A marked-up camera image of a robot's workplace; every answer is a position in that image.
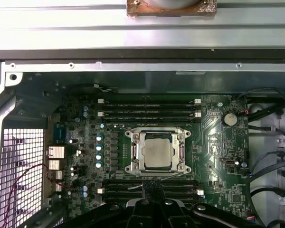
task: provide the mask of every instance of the ventilation grille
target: ventilation grille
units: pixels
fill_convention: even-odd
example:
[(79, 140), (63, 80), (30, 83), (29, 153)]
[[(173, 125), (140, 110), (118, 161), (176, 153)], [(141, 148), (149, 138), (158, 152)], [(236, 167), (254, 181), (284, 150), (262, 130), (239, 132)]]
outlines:
[[(14, 181), (26, 169), (43, 163), (42, 129), (5, 129), (0, 164), (0, 228)], [(7, 228), (16, 228), (41, 209), (42, 166), (37, 166), (17, 183), (10, 198)]]
[(63, 217), (58, 221), (58, 223), (56, 223), (55, 226), (53, 226), (53, 228), (56, 227), (56, 226), (58, 226), (58, 225), (60, 225), (60, 224), (62, 224), (62, 223), (63, 223)]

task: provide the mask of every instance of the green circuit board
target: green circuit board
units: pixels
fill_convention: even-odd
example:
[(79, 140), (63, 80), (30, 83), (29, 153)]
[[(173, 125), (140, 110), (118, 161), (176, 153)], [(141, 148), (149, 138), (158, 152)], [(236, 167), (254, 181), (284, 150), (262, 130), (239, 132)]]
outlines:
[[(142, 115), (142, 107), (150, 109), (150, 117)], [(100, 117), (99, 112), (112, 116), (115, 108), (121, 110), (120, 116)], [(129, 109), (137, 109), (132, 111), (137, 115), (130, 115)], [(192, 112), (194, 118), (192, 115), (174, 118), (174, 109), (187, 114)], [(126, 187), (142, 180), (161, 179), (137, 177), (125, 171), (131, 164), (131, 139), (125, 132), (148, 126), (179, 127), (191, 132), (185, 140), (185, 163), (191, 172), (169, 179), (167, 194), (171, 198), (182, 200), (186, 206), (205, 202), (246, 217), (249, 205), (244, 185), (249, 171), (249, 151), (245, 99), (239, 101), (230, 95), (82, 95), (65, 97), (62, 110), (61, 122), (54, 126), (54, 142), (79, 140), (67, 148), (64, 181), (68, 184), (77, 181), (80, 186), (88, 187), (87, 197), (82, 196), (81, 190), (74, 190), (68, 196), (70, 218), (104, 202), (124, 205), (129, 199), (139, 198), (138, 192), (141, 192), (141, 189), (131, 191)], [(222, 122), (228, 113), (237, 115), (234, 126)], [(102, 136), (100, 142), (96, 140), (99, 135)], [(98, 145), (103, 147), (101, 168), (96, 167)], [(71, 177), (73, 165), (85, 167), (85, 172)], [(106, 186), (112, 187), (112, 192), (106, 196), (97, 193)]]

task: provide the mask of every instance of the red wire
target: red wire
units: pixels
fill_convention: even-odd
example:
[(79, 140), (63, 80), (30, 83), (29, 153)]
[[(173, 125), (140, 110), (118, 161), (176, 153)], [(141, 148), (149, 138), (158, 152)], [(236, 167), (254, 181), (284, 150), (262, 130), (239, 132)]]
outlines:
[(9, 214), (10, 214), (10, 213), (9, 213), (9, 212), (10, 212), (10, 198), (11, 198), (11, 196), (12, 196), (14, 190), (15, 190), (15, 187), (16, 187), (17, 182), (18, 182), (25, 174), (27, 174), (29, 170), (31, 170), (31, 169), (33, 169), (33, 168), (35, 168), (35, 167), (37, 167), (37, 166), (40, 166), (40, 165), (44, 166), (44, 167), (47, 169), (46, 178), (47, 178), (50, 182), (54, 182), (55, 184), (60, 185), (61, 187), (64, 187), (64, 188), (66, 188), (66, 189), (71, 188), (71, 186), (66, 186), (66, 185), (64, 185), (64, 184), (62, 184), (62, 183), (57, 182), (56, 180), (50, 179), (50, 178), (48, 177), (48, 167), (47, 167), (45, 164), (38, 164), (38, 165), (33, 165), (32, 167), (29, 167), (28, 169), (26, 169), (26, 170), (23, 172), (23, 174), (21, 174), (19, 177), (17, 177), (17, 179), (15, 180), (14, 184), (13, 184), (12, 187), (11, 187), (11, 190), (10, 190), (10, 192), (9, 192), (8, 205), (7, 205), (6, 210), (5, 210), (5, 217), (4, 217), (4, 222), (3, 222), (2, 228), (5, 228), (6, 225), (7, 225), (8, 217), (9, 217)]

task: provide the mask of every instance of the copper plate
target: copper plate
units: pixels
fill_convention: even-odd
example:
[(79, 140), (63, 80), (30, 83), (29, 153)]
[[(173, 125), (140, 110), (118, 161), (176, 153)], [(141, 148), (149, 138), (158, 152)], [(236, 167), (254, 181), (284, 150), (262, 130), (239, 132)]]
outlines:
[(217, 0), (201, 0), (184, 9), (161, 9), (148, 5), (143, 0), (127, 0), (127, 14), (134, 16), (201, 16), (218, 11)]

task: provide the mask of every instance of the wire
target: wire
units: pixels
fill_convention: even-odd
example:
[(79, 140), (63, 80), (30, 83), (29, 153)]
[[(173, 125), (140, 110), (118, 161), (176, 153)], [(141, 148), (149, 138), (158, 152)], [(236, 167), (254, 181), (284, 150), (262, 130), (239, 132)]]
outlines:
[(275, 104), (273, 106), (270, 106), (264, 110), (258, 111), (256, 113), (248, 114), (248, 122), (256, 121), (259, 119), (262, 119), (272, 113), (275, 113), (281, 109), (285, 108), (285, 104)]
[(279, 225), (279, 224), (285, 225), (285, 221), (280, 220), (280, 219), (273, 220), (272, 222), (270, 222), (270, 223), (267, 225), (267, 228), (273, 228), (274, 226)]
[[(172, 176), (169, 176), (169, 177), (165, 177), (165, 178), (163, 178), (163, 179), (160, 179), (161, 181), (163, 180), (163, 181), (165, 181), (165, 180), (167, 180), (167, 179), (170, 179), (170, 178), (172, 178), (172, 177), (179, 177), (179, 176), (181, 176), (181, 175), (184, 175), (184, 173), (177, 173), (177, 174), (174, 174), (174, 175), (172, 175)], [(137, 188), (140, 188), (140, 187), (142, 187), (143, 185), (141, 184), (141, 185), (138, 185), (138, 186), (134, 186), (134, 187), (128, 187), (128, 190), (133, 190), (133, 189), (137, 189)]]
[(285, 132), (283, 132), (282, 130), (278, 128), (274, 128), (274, 127), (257, 127), (257, 126), (249, 125), (248, 128), (252, 130), (264, 131), (264, 132), (277, 132), (279, 134), (282, 134), (285, 137)]
[(260, 188), (260, 189), (256, 189), (253, 192), (250, 193), (251, 197), (255, 196), (256, 194), (263, 192), (263, 191), (272, 191), (274, 192), (276, 195), (281, 196), (281, 197), (285, 197), (285, 190), (280, 189), (280, 188), (276, 188), (276, 187), (264, 187), (264, 188)]
[(245, 184), (246, 199), (247, 199), (248, 203), (250, 204), (251, 211), (254, 213), (254, 215), (256, 216), (256, 219), (258, 220), (258, 222), (260, 223), (261, 226), (265, 227), (265, 224), (263, 223), (263, 221), (259, 217), (257, 210), (253, 204), (253, 201), (252, 201), (252, 198), (250, 195), (250, 183), (253, 182), (254, 180), (258, 179), (259, 177), (264, 176), (264, 175), (266, 175), (272, 171), (278, 170), (284, 166), (285, 166), (285, 161), (276, 163), (274, 165), (270, 165), (266, 168), (263, 168), (262, 170), (257, 172), (255, 175), (253, 175), (251, 178), (249, 178)]
[(257, 89), (251, 89), (251, 90), (248, 90), (242, 94), (240, 94), (237, 99), (240, 99), (241, 97), (247, 95), (247, 94), (250, 94), (250, 93), (253, 93), (253, 92), (258, 92), (258, 91), (264, 91), (264, 90), (273, 90), (273, 91), (276, 91), (280, 96), (281, 98), (283, 98), (285, 100), (285, 96), (284, 94), (278, 89), (278, 88), (275, 88), (275, 87), (263, 87), (263, 88), (257, 88)]
[(285, 156), (285, 153), (283, 151), (272, 151), (272, 152), (267, 152), (262, 154), (258, 160), (256, 161), (256, 163), (252, 166), (251, 168), (251, 172), (253, 173), (253, 171), (255, 170), (256, 166), (267, 156), (271, 155), (271, 154), (276, 154), (278, 157), (282, 158)]
[(35, 168), (35, 167), (37, 167), (37, 166), (40, 166), (40, 165), (42, 165), (42, 166), (44, 166), (44, 167), (46, 168), (46, 170), (47, 170), (47, 172), (46, 172), (46, 178), (47, 178), (50, 182), (54, 182), (54, 183), (56, 183), (56, 184), (58, 184), (58, 185), (60, 185), (60, 186), (62, 186), (62, 187), (64, 187), (64, 188), (67, 188), (67, 189), (71, 188), (71, 186), (69, 187), (69, 186), (66, 186), (66, 185), (64, 185), (64, 184), (62, 184), (62, 183), (57, 182), (56, 180), (50, 179), (50, 178), (48, 177), (48, 167), (47, 167), (45, 164), (37, 164), (37, 165), (33, 165), (33, 166), (29, 167), (29, 168), (26, 169), (19, 177), (16, 178), (14, 184), (11, 186), (11, 189), (10, 189), (10, 192), (9, 192), (9, 198), (8, 198), (8, 202), (7, 202), (7, 206), (6, 206), (6, 210), (5, 210), (4, 222), (3, 222), (2, 228), (5, 228), (5, 227), (7, 226), (7, 221), (8, 221), (9, 212), (10, 212), (10, 199), (11, 199), (11, 196), (12, 196), (14, 190), (16, 189), (16, 184), (18, 183), (18, 181), (19, 181), (22, 177), (24, 177), (24, 175), (26, 175), (26, 174), (28, 173), (28, 171), (30, 171), (31, 169), (33, 169), (33, 168)]
[(74, 90), (74, 89), (84, 88), (84, 87), (97, 88), (100, 91), (102, 91), (103, 93), (107, 93), (107, 92), (114, 92), (115, 93), (115, 91), (113, 91), (112, 89), (107, 89), (107, 88), (101, 87), (99, 84), (95, 84), (95, 83), (75, 85), (75, 86), (69, 88), (67, 93), (71, 93), (71, 91)]

